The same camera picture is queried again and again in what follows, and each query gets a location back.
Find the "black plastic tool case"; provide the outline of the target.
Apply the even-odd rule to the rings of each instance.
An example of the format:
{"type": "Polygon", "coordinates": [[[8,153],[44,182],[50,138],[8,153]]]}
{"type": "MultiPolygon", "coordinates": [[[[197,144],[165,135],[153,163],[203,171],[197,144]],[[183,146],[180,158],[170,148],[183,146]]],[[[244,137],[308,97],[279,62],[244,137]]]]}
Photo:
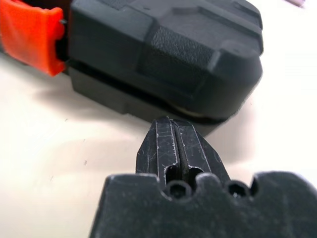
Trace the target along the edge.
{"type": "Polygon", "coordinates": [[[62,8],[59,74],[121,114],[184,119],[207,135],[237,114],[263,73],[263,22],[248,0],[22,1],[62,8]]]}

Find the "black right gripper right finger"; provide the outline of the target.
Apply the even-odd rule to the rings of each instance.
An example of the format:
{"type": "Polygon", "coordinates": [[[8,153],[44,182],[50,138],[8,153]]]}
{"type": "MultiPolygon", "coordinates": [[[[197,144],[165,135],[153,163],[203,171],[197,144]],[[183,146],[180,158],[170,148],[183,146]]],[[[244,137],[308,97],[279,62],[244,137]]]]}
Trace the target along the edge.
{"type": "Polygon", "coordinates": [[[196,186],[196,177],[201,173],[212,173],[225,184],[230,181],[218,153],[187,121],[173,120],[173,129],[180,159],[181,179],[196,186]]]}

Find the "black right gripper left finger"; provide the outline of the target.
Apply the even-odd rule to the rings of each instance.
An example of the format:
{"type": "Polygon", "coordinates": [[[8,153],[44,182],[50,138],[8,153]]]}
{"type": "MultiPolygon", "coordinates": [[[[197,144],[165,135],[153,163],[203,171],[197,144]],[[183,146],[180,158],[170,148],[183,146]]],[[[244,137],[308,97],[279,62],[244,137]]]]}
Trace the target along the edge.
{"type": "Polygon", "coordinates": [[[175,127],[171,119],[159,118],[152,122],[137,152],[136,173],[156,175],[161,189],[173,180],[181,180],[175,127]]]}

